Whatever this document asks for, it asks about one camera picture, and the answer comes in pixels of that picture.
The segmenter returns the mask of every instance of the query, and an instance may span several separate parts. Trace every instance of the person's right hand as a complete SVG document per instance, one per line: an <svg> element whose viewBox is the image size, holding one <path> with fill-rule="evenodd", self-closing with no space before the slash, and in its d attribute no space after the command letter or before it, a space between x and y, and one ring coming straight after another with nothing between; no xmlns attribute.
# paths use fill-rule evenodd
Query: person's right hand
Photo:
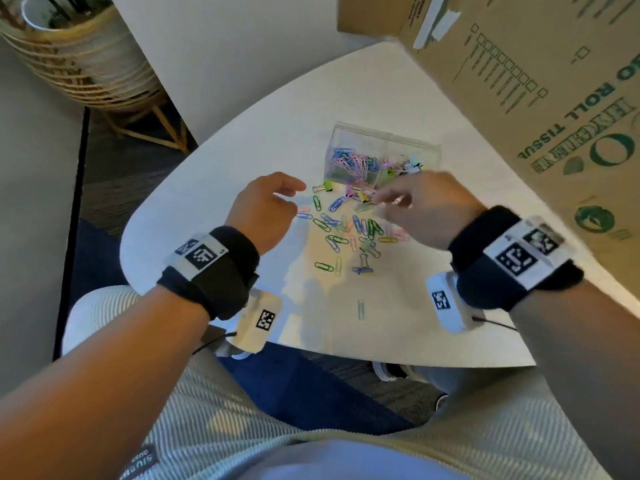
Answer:
<svg viewBox="0 0 640 480"><path fill-rule="evenodd" d="M391 202L399 197L398 204ZM423 171L397 177L373 197L376 213L429 247L446 250L486 207L452 174Z"/></svg>

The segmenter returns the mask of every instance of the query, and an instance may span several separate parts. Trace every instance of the wicker planter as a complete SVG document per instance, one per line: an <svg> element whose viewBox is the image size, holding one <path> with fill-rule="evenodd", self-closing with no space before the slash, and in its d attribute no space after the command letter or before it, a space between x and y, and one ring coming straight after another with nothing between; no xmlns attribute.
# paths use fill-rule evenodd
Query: wicker planter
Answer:
<svg viewBox="0 0 640 480"><path fill-rule="evenodd" d="M114 6L68 29L36 30L17 18L22 28L0 20L2 35L36 74L69 98L117 112L142 111L164 98L160 81Z"/></svg>

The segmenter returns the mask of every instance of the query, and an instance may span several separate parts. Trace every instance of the forearm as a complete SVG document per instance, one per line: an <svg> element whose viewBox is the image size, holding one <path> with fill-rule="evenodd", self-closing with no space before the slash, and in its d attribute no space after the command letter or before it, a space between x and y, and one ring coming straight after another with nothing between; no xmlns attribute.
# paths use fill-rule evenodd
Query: forearm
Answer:
<svg viewBox="0 0 640 480"><path fill-rule="evenodd" d="M587 281L533 291L511 318L578 434L616 480L640 477L640 320Z"/></svg>
<svg viewBox="0 0 640 480"><path fill-rule="evenodd" d="M5 397L2 478L114 479L162 411L209 316L156 287Z"/></svg>

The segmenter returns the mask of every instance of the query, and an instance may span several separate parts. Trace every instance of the wooden stand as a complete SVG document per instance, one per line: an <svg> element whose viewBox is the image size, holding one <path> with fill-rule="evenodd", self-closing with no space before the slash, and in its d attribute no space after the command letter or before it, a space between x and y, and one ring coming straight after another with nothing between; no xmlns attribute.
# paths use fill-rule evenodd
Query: wooden stand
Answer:
<svg viewBox="0 0 640 480"><path fill-rule="evenodd" d="M189 154L189 145L188 145L188 136L187 136L187 126L184 124L184 121L180 119L180 129L179 131L172 126L164 112L162 112L161 106L164 105L166 101L159 102L157 104L153 104L153 106L144 109L142 111L130 114L128 116L121 116L114 112L105 112L104 116L109 122L111 128L115 131L116 135L120 138L124 136L131 136L133 138L143 139L145 141L149 141L151 143L162 144L164 146L168 146L169 148L173 148L175 150L180 150L185 155ZM154 136L149 136L143 133L138 133L137 131L127 129L132 123L139 121L144 118L149 113L153 112L156 115L160 124L164 127L171 140L169 139L160 139Z"/></svg>

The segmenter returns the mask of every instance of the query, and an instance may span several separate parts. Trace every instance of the light gray pants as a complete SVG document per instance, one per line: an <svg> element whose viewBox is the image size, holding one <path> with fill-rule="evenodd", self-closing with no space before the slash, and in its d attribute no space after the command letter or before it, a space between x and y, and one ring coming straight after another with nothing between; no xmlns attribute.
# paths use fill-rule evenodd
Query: light gray pants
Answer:
<svg viewBox="0 0 640 480"><path fill-rule="evenodd" d="M69 316L63 353L137 299L123 286L86 295ZM428 458L473 479L609 478L535 369L452 396L425 426L369 436L306 432L267 416L206 349L189 361L149 432L145 444L155 444L159 463L139 478L219 479L239 474L278 446L331 438Z"/></svg>

